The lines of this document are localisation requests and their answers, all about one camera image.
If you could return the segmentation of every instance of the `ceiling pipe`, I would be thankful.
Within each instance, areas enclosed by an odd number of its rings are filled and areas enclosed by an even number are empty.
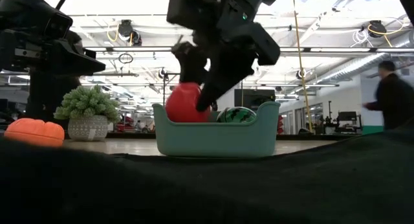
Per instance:
[[[395,48],[399,47],[412,47],[414,46],[414,30],[410,30],[408,33],[403,34],[393,40],[391,40],[391,44]],[[384,60],[390,60],[391,55],[390,53],[381,52],[378,54],[370,55],[365,58],[357,58],[350,60],[347,63],[344,63],[337,68],[330,70],[329,72],[323,74],[318,79],[313,79],[308,84],[318,84],[322,82],[327,82],[329,80],[341,80],[344,78],[350,78],[362,72],[372,69],[372,67],[378,65],[380,62]],[[292,93],[296,93],[297,91],[301,90],[302,88],[296,89]]]

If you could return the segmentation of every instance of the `white ceiling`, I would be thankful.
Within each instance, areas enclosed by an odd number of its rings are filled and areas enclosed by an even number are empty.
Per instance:
[[[59,0],[46,0],[50,5],[56,6]],[[143,46],[172,46],[177,42],[181,34],[183,40],[191,41],[191,31],[179,26],[173,26],[166,22],[166,13],[169,0],[67,0],[61,11],[70,15],[73,20],[73,30],[83,38],[85,47],[97,46],[126,46],[121,40],[112,42],[107,37],[107,31],[114,37],[114,29],[122,19],[131,19],[135,30],[142,36]],[[350,47],[354,45],[354,32],[362,25],[367,26],[370,20],[381,20],[388,31],[398,30],[405,21],[404,29],[390,38],[397,37],[411,29],[409,19],[405,17],[405,11],[399,0],[356,0],[340,12],[331,12],[333,4],[337,0],[297,0],[298,24],[300,37],[316,21],[323,12],[327,16],[321,19],[320,28],[312,32],[301,46],[304,47]],[[295,46],[296,33],[290,31],[289,26],[295,25],[292,0],[277,0],[272,6],[261,5],[256,21],[272,35],[276,42],[283,47]],[[374,46],[383,45],[383,38],[369,38]],[[366,44],[355,47],[367,47]],[[164,67],[167,71],[179,73],[179,64],[169,52],[156,52],[156,58],[152,52],[132,53],[135,58],[129,65],[122,65],[117,60],[105,60],[118,57],[119,53],[98,54],[98,57],[107,65],[104,73],[134,73],[139,76],[107,76],[96,79],[105,79],[116,84],[153,84],[162,83],[158,78],[158,71]],[[335,68],[350,58],[335,57],[304,57],[303,67],[309,73],[307,79],[314,78],[328,70]],[[258,67],[255,75],[248,77],[249,82],[296,82],[295,72],[300,68],[297,56],[280,57],[275,66]],[[148,98],[151,102],[159,102],[162,94],[154,89],[144,86],[125,86],[131,94],[138,98]]]

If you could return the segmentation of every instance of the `ceiling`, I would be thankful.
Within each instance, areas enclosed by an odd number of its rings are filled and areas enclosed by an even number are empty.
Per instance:
[[[46,1],[56,6],[59,0]],[[169,0],[66,0],[61,11],[73,18],[72,30],[83,38],[84,47],[128,46],[128,42],[119,38],[113,41],[108,35],[115,38],[115,30],[120,21],[130,19],[142,37],[142,46],[163,46],[168,49],[177,42],[180,35],[184,36],[182,41],[191,41],[190,30],[166,22],[168,2]],[[333,7],[338,7],[336,12],[332,11]],[[301,47],[384,45],[384,38],[368,37],[363,43],[356,43],[358,40],[355,39],[355,34],[363,25],[368,26],[371,20],[381,20],[388,32],[400,30],[389,36],[391,40],[412,29],[399,0],[296,0],[296,11]],[[296,47],[293,0],[277,0],[272,6],[261,5],[255,21],[261,23],[281,47]],[[151,103],[162,102],[162,87],[150,87],[149,84],[162,84],[162,79],[158,77],[160,68],[179,73],[179,63],[174,56],[168,51],[132,52],[133,62],[122,64],[117,60],[121,53],[99,52],[97,58],[107,65],[106,70],[97,74],[100,76],[82,78],[82,82],[87,84],[94,80],[128,84],[120,88],[136,99],[145,98]],[[302,65],[308,72],[307,80],[311,80],[353,57],[352,54],[304,56]],[[300,61],[297,55],[282,56],[275,66],[260,67],[254,64],[253,68],[256,73],[248,77],[246,83],[296,84],[296,71],[300,69]],[[170,79],[170,84],[176,83],[177,78]]]

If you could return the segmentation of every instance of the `watermelon ball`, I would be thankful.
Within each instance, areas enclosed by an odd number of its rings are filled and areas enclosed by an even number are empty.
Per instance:
[[[203,112],[195,108],[200,94],[200,87],[195,82],[176,86],[166,102],[168,118],[173,122],[208,122],[210,108]]]
[[[217,117],[220,123],[249,123],[256,119],[256,113],[245,107],[227,107]]]

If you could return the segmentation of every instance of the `green striped ball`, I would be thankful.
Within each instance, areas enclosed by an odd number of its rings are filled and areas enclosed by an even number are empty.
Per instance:
[[[220,123],[249,123],[255,119],[256,113],[245,107],[228,107],[217,117]]]

